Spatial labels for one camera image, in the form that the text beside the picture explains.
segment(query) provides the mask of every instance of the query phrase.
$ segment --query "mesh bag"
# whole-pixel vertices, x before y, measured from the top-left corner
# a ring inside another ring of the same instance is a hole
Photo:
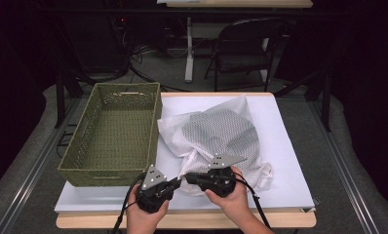
[[[178,157],[184,157],[179,176],[206,172],[215,154],[238,155],[247,160],[236,164],[253,188],[267,188],[271,165],[259,156],[257,131],[245,96],[236,97],[204,112],[192,112],[158,121],[161,137]],[[185,180],[181,190],[201,195],[197,185]]]

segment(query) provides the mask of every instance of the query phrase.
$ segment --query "human hand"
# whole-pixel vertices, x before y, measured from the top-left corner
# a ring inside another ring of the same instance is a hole
[[[231,170],[236,174],[236,178],[242,179],[240,176],[243,174],[240,170],[234,166],[231,166]],[[247,188],[243,183],[236,182],[234,191],[224,198],[219,197],[210,189],[206,190],[206,195],[212,203],[221,207],[224,214],[245,234],[273,233],[250,211]]]
[[[134,186],[128,199],[127,208],[127,233],[128,234],[148,234],[154,233],[157,224],[167,214],[170,201],[165,201],[160,210],[156,213],[150,214],[141,210],[136,202],[136,192],[139,185]]]

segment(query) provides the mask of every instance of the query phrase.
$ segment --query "basket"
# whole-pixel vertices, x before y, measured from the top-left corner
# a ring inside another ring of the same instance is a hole
[[[155,164],[160,85],[96,84],[58,167],[73,186],[127,186]]]

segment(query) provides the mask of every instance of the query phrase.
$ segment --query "gray floor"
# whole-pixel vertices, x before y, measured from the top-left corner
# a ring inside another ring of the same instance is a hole
[[[141,63],[134,61],[133,64],[136,69],[167,86],[187,91],[213,90],[213,78],[203,79],[208,64],[206,58],[195,60],[194,81],[190,84],[183,81],[185,56],[167,57],[152,52],[143,55]],[[129,72],[125,77],[112,82],[142,81]],[[282,80],[273,79],[269,91],[276,92],[284,84]],[[84,90],[91,89],[87,85],[83,87]],[[261,90],[259,87],[242,91]],[[342,106],[335,98],[332,99],[332,131],[325,132],[319,122],[319,103],[306,102],[303,98],[304,91],[305,88],[300,87],[286,97],[277,98],[309,189],[312,196],[321,202],[316,211],[317,225],[300,230],[299,233],[388,233],[388,203],[376,191],[352,150]],[[57,171],[60,162],[58,155],[63,153],[64,148],[56,148],[56,145],[64,131],[73,132],[74,127],[68,124],[76,124],[79,120],[86,96],[80,100],[66,97],[70,103],[68,113],[71,114],[55,130],[55,87],[44,94],[48,102],[41,122],[0,181],[0,233],[106,233],[106,230],[61,230],[55,225],[57,214],[53,205],[64,185],[64,180]],[[293,232],[287,229],[275,231]]]

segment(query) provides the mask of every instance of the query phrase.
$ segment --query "chair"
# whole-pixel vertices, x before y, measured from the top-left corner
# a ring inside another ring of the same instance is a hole
[[[264,92],[266,92],[276,44],[287,30],[288,23],[284,19],[277,18],[242,19],[227,25],[221,30],[213,46],[213,55],[205,79],[209,71],[214,70],[214,91],[216,92],[218,73],[246,72],[248,75],[252,71],[260,73],[260,70],[267,70],[265,82],[261,79],[258,85],[234,88],[264,86]],[[262,47],[264,39],[268,39],[265,50]]]

